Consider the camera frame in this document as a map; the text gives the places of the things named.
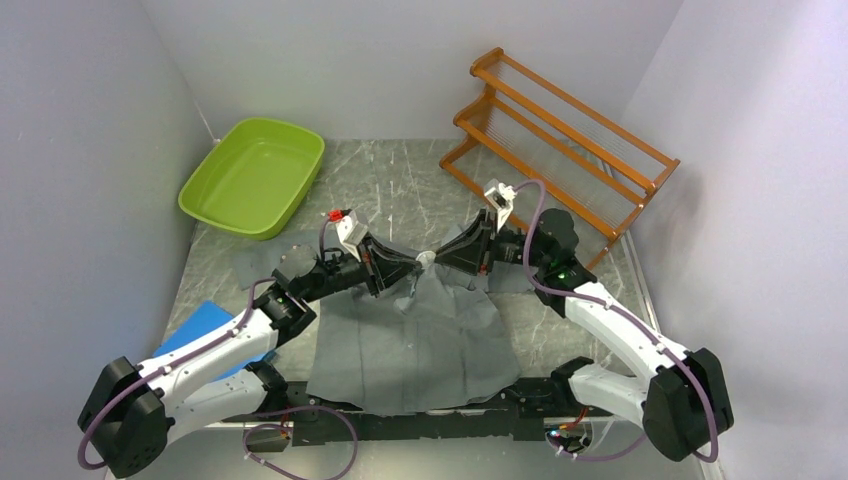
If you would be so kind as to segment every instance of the green plastic tray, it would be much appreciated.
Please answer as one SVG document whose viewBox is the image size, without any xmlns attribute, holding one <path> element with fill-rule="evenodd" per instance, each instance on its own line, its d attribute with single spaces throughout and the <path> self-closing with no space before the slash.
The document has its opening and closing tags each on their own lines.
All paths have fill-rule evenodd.
<svg viewBox="0 0 848 480">
<path fill-rule="evenodd" d="M 324 140 L 271 118 L 248 118 L 221 140 L 180 191 L 184 212 L 256 240 L 283 229 L 321 167 Z"/>
</svg>

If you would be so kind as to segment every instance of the orange wooden rack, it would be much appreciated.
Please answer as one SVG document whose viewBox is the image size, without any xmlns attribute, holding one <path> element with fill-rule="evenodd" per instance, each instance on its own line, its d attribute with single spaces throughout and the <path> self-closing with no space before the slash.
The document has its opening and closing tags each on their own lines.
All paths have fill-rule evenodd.
<svg viewBox="0 0 848 480">
<path fill-rule="evenodd" d="M 478 145 L 492 150 L 523 175 L 543 181 L 551 196 L 606 237 L 606 246 L 588 264 L 589 268 L 594 267 L 656 195 L 680 160 L 671 159 L 660 153 L 518 63 L 506 55 L 502 48 L 495 48 L 478 58 L 471 66 L 471 75 L 484 82 L 483 92 L 454 117 L 454 125 L 464 130 L 466 136 L 459 146 L 442 158 L 439 165 L 480 198 L 483 198 L 482 188 L 454 165 L 456 160 Z M 522 86 L 536 93 L 535 97 L 531 99 L 530 93 L 522 92 L 520 90 Z M 545 103 L 545 108 L 537 103 L 540 101 Z M 565 102 L 565 104 L 557 105 L 558 102 Z M 579 118 L 577 121 L 572 121 L 578 124 L 577 128 L 551 113 L 552 110 L 569 113 L 563 115 L 569 119 Z M 544 142 L 552 147 L 557 157 L 562 156 L 562 162 L 569 162 L 591 174 L 591 181 L 583 181 L 583 190 L 586 184 L 591 183 L 593 190 L 606 189 L 614 192 L 616 201 L 623 205 L 619 209 L 622 213 L 617 216 L 604 214 L 603 204 L 586 200 L 585 194 L 583 198 L 573 194 L 570 191 L 573 189 L 563 185 L 567 182 L 558 182 L 556 178 L 550 178 L 554 175 L 543 174 L 549 172 L 540 172 L 541 169 L 522 160 L 521 152 L 517 151 L 520 149 L 510 145 L 505 136 L 492 127 L 491 120 L 495 114 L 506 118 L 516 128 L 523 129 L 521 133 L 532 135 L 535 141 Z M 582 130 L 588 133 L 581 133 L 581 126 L 584 127 Z M 580 148 L 584 155 L 576 151 Z M 619 154 L 613 154 L 610 150 L 617 151 Z M 649 160 L 638 159 L 641 160 L 643 168 L 637 168 L 622 158 L 627 157 L 628 154 L 631 154 L 631 157 L 641 156 Z M 654 165 L 644 168 L 646 163 L 654 163 Z M 654 175 L 648 176 L 644 173 L 645 170 L 652 169 Z M 517 216 L 513 215 L 510 220 L 520 228 L 527 229 L 527 223 Z"/>
</svg>

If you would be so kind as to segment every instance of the white enclosure wall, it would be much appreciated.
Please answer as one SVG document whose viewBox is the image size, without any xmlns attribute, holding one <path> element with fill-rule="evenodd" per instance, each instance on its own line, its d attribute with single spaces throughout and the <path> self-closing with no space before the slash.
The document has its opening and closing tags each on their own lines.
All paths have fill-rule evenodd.
<svg viewBox="0 0 848 480">
<path fill-rule="evenodd" d="M 103 478 L 76 418 L 103 365 L 158 344 L 194 223 L 176 195 L 210 145 L 138 1 L 3 2 L 3 480 Z"/>
<path fill-rule="evenodd" d="M 618 118 L 681 0 L 144 0 L 216 135 L 268 115 L 330 138 L 448 138 L 501 46 Z"/>
<path fill-rule="evenodd" d="M 848 4 L 684 2 L 625 124 L 681 159 L 636 222 L 666 333 L 721 358 L 731 480 L 845 478 Z"/>
</svg>

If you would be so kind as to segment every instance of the gray marble surface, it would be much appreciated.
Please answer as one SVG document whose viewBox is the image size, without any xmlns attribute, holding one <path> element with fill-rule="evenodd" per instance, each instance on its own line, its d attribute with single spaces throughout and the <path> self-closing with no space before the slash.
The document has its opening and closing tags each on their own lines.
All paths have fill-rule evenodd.
<svg viewBox="0 0 848 480">
<path fill-rule="evenodd" d="M 464 224 L 483 203 L 449 173 L 439 159 L 455 140 L 328 141 L 321 171 L 292 216 L 286 230 L 316 229 L 333 208 L 354 208 L 365 215 L 375 233 L 416 249 L 432 248 L 451 225 Z M 491 178 L 514 184 L 520 174 L 492 152 L 477 148 L 455 164 L 478 184 Z M 519 217 L 529 220 L 536 192 L 516 199 Z M 549 199 L 551 206 L 558 202 Z M 588 262 L 605 244 L 604 238 L 576 218 L 578 257 Z M 244 309 L 246 292 L 239 289 L 232 254 L 254 243 L 199 223 L 185 273 L 166 332 L 170 335 L 205 300 L 236 314 Z M 627 308 L 644 317 L 645 302 L 633 265 L 621 243 L 594 273 Z M 524 376 L 548 376 L 567 360 L 586 356 L 607 368 L 627 368 L 582 327 L 560 318 L 533 294 L 494 294 L 512 336 Z M 298 338 L 279 349 L 277 368 L 288 380 L 308 380 L 315 354 L 319 319 Z"/>
</svg>

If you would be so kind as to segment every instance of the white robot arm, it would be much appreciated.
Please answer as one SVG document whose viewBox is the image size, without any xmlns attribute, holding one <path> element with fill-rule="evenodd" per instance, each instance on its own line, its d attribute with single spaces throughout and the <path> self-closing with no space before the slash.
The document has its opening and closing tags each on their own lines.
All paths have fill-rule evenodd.
<svg viewBox="0 0 848 480">
<path fill-rule="evenodd" d="M 600 339 L 633 372 L 632 377 L 623 376 L 589 359 L 574 359 L 551 374 L 549 385 L 558 406 L 568 411 L 593 406 L 625 418 L 676 461 L 709 441 L 708 416 L 715 417 L 718 433 L 732 426 L 718 359 L 706 349 L 692 352 L 623 316 L 632 314 L 576 260 L 577 237 L 567 212 L 543 212 L 539 224 L 544 227 L 537 227 L 527 242 L 526 234 L 503 228 L 515 190 L 493 181 L 484 193 L 494 211 L 482 209 L 460 236 L 427 252 L 428 257 L 471 274 L 487 274 L 495 262 L 537 267 L 531 283 L 542 303 Z M 288 385 L 268 359 L 212 380 L 299 335 L 315 319 L 307 302 L 360 284 L 379 295 L 422 268 L 415 258 L 381 245 L 355 213 L 334 214 L 341 220 L 338 234 L 344 250 L 327 256 L 309 247 L 293 248 L 269 279 L 272 285 L 231 322 L 138 365 L 121 357 L 103 369 L 78 425 L 85 432 L 84 443 L 91 440 L 116 477 L 141 471 L 168 444 L 205 425 L 286 406 Z M 683 359 L 691 372 L 681 371 L 670 355 Z M 707 391 L 709 402 L 703 403 L 709 413 L 698 402 L 692 378 Z"/>
</svg>

